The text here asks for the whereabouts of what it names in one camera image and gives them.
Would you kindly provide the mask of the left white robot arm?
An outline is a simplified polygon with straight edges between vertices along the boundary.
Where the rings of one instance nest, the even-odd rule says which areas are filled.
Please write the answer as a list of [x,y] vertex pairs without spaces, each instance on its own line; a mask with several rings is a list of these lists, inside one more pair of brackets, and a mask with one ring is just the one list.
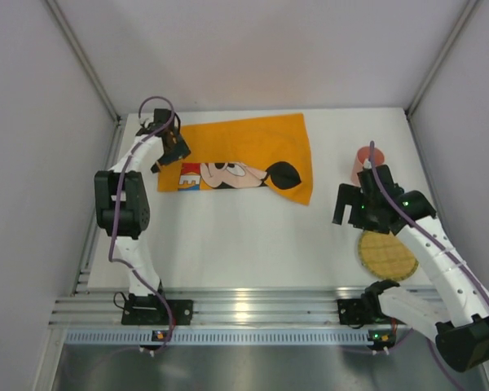
[[156,109],[139,124],[128,152],[95,174],[95,213],[110,238],[108,260],[128,269],[130,294],[147,297],[158,292],[161,280],[148,247],[151,210],[143,174],[160,173],[189,156],[190,149],[180,134],[181,120],[170,109]]

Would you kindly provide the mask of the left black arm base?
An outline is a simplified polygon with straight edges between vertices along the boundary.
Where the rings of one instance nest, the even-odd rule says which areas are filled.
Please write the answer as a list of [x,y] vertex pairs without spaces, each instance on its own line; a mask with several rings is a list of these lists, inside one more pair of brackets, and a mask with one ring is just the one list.
[[[169,313],[161,300],[153,294],[136,296],[132,293],[115,292],[113,304],[122,311],[121,324],[125,326],[166,326]],[[193,316],[192,300],[167,300],[173,325],[187,326]]]

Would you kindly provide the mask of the orange Mickey Mouse placemat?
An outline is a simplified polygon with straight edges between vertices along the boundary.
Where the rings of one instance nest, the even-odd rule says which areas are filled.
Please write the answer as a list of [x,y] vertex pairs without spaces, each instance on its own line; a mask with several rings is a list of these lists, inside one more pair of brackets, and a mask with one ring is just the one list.
[[301,113],[186,125],[182,136],[191,153],[161,167],[159,192],[266,187],[310,203],[311,146]]

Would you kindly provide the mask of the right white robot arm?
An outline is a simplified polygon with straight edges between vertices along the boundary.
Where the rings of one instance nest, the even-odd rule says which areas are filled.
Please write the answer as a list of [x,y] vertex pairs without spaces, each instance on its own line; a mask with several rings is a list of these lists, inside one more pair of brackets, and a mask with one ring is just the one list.
[[341,225],[350,206],[349,225],[392,234],[417,260],[443,306],[385,279],[369,285],[358,299],[339,301],[341,324],[406,323],[433,342],[457,372],[489,361],[489,292],[448,239],[433,205],[420,191],[405,191],[394,182],[387,165],[363,169],[357,176],[359,185],[338,187],[333,223]]

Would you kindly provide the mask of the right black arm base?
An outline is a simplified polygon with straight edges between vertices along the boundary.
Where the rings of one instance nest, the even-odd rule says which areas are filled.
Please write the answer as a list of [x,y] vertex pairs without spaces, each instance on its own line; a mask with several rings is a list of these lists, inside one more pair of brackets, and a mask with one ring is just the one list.
[[375,324],[389,325],[390,317],[381,312],[380,306],[365,298],[337,300],[339,322],[352,328],[361,328]]

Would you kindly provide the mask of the pink plastic cup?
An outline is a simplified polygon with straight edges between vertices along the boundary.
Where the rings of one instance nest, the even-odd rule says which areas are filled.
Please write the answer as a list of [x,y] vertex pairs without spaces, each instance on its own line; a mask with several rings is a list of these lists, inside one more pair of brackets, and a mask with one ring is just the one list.
[[[373,159],[375,162],[375,166],[383,165],[385,163],[385,155],[378,148],[374,148],[373,151]],[[351,182],[359,187],[359,177],[358,173],[361,172],[364,168],[370,165],[370,147],[364,146],[361,147],[355,155],[355,161],[353,165],[353,169],[351,171],[350,180]]]

